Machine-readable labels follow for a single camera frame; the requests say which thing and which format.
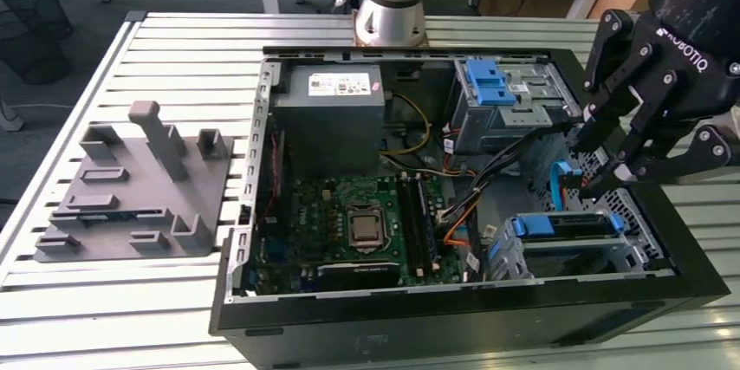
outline aluminum extrusion table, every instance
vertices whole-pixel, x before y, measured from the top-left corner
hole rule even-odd
[[[596,23],[431,17],[428,28],[435,47],[564,48],[584,62]],[[236,136],[224,192],[236,197],[263,46],[351,44],[345,16],[151,13],[141,22],[124,23],[0,233],[3,370],[249,368],[231,344],[207,332],[219,253],[41,264],[32,260],[33,244],[80,165],[77,141],[88,124],[111,123],[119,134],[141,135],[125,123],[128,105],[156,100],[163,120],[184,136],[201,128]],[[384,368],[740,367],[740,175],[665,190],[735,294],[597,346],[384,363]],[[231,199],[223,217],[239,209]],[[224,225],[219,242],[227,232]]]

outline orange wire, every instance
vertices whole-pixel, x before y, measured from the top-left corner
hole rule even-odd
[[[563,209],[565,210],[565,188],[560,189],[560,201],[563,202]]]
[[[468,209],[465,210],[465,212],[463,213],[463,215],[460,216],[460,218],[457,219],[457,221],[455,222],[455,224],[452,225],[452,227],[449,228],[448,234],[444,236],[444,244],[464,244],[461,242],[459,242],[457,240],[451,240],[449,238],[452,237],[452,234],[455,233],[455,230],[457,229],[457,227],[461,225],[461,223],[465,221],[467,217],[471,215],[471,212],[473,212],[475,207],[477,206],[477,203],[480,202],[480,199],[477,199],[473,202],[473,205],[471,205],[468,207]]]

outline black mesh wastebasket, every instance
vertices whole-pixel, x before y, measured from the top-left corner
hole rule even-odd
[[[35,12],[33,17],[40,17],[39,21],[25,22],[39,36],[61,39],[72,33],[72,24],[59,0],[3,0],[3,2],[24,22],[29,10]]]
[[[32,10],[0,12],[0,60],[28,84],[51,83],[69,72],[56,41],[31,30],[40,22]]]

